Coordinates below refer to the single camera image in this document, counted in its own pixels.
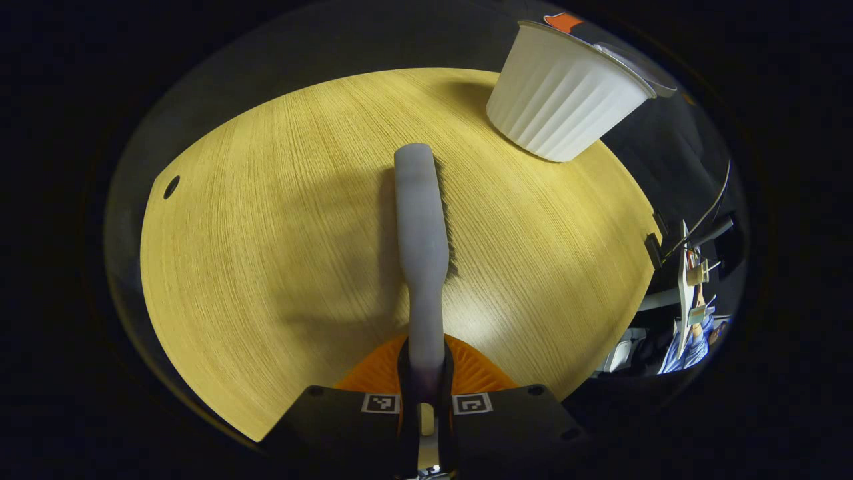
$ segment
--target blue shirt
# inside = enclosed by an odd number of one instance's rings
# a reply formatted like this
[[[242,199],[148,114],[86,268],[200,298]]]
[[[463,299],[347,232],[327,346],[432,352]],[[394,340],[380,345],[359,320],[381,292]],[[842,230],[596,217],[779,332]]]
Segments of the blue shirt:
[[[693,333],[688,329],[688,335],[690,337],[688,338],[687,345],[684,347],[684,354],[682,354],[680,359],[676,356],[678,354],[678,345],[682,340],[683,332],[677,331],[672,338],[670,349],[666,352],[664,364],[661,366],[658,375],[661,373],[677,372],[679,370],[689,368],[704,359],[705,355],[708,355],[708,336],[712,331],[714,331],[713,315],[706,315],[705,318],[702,319],[702,335],[699,338],[693,337]]]

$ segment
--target white cup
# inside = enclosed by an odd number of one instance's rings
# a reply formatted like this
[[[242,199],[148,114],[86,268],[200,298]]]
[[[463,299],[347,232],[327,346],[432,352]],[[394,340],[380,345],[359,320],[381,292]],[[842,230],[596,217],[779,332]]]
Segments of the white cup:
[[[521,148],[572,160],[657,96],[638,73],[593,45],[550,26],[519,25],[486,113]]]

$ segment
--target screw hole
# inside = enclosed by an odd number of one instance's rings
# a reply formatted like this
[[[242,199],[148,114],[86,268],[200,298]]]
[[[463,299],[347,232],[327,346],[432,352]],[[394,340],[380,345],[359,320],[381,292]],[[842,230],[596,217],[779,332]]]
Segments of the screw hole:
[[[169,184],[165,188],[165,192],[163,192],[163,199],[164,200],[171,196],[171,193],[173,191],[175,191],[175,188],[177,188],[177,182],[180,182],[180,181],[181,181],[181,176],[175,175],[175,178],[172,179],[171,182],[169,182]]]
[[[562,438],[563,440],[565,440],[567,442],[571,442],[572,440],[578,438],[580,435],[581,435],[581,431],[573,428],[573,429],[564,431],[562,433],[562,435],[560,435],[560,438]]]

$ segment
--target orange part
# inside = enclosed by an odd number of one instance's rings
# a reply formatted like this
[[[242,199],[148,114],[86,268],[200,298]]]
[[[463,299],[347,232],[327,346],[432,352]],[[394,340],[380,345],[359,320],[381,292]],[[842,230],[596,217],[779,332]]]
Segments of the orange part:
[[[583,20],[577,19],[566,12],[557,15],[545,15],[545,23],[560,30],[563,33],[572,33],[575,25],[580,25]]]
[[[407,335],[401,335],[380,345],[334,387],[365,393],[399,395],[400,380],[397,375],[397,358],[407,337]],[[450,335],[445,335],[444,340],[453,355],[453,385],[450,387],[452,395],[491,392],[518,387],[518,384],[509,375],[476,348]]]

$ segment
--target wood grain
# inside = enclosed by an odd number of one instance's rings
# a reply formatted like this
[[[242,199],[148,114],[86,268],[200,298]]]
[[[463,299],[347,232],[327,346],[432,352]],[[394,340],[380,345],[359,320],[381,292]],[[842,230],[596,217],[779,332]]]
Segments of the wood grain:
[[[148,311],[187,384],[237,430],[262,439],[307,385],[404,331],[392,165],[406,143],[444,167],[460,271],[447,333],[557,395],[615,345],[652,275],[652,207],[601,142],[557,164],[498,133],[485,116],[497,77],[419,68],[314,85],[221,125],[156,179]]]

